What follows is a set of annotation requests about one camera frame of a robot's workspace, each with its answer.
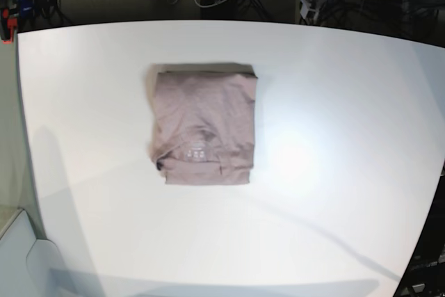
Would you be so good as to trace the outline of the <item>pink t-shirt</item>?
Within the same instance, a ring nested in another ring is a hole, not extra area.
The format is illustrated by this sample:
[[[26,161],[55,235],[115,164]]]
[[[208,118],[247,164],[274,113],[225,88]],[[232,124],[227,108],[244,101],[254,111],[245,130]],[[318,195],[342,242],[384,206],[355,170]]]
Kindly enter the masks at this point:
[[[238,63],[154,65],[145,77],[149,155],[166,184],[249,184],[257,76]]]

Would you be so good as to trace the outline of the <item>white bin corner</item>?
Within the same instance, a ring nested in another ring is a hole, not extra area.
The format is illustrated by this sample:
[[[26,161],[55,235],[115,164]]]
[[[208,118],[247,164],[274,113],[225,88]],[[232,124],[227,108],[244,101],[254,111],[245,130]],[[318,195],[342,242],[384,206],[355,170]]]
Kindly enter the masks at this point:
[[[56,246],[35,237],[29,217],[18,211],[1,230],[2,296],[71,296],[57,276]]]

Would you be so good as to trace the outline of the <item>red and black clamp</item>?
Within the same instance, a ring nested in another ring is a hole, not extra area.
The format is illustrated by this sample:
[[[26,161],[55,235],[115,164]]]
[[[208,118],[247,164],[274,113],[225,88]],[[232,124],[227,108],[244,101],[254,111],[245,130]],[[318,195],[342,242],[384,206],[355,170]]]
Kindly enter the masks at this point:
[[[10,44],[14,40],[18,26],[18,10],[15,8],[1,8],[1,41]]]

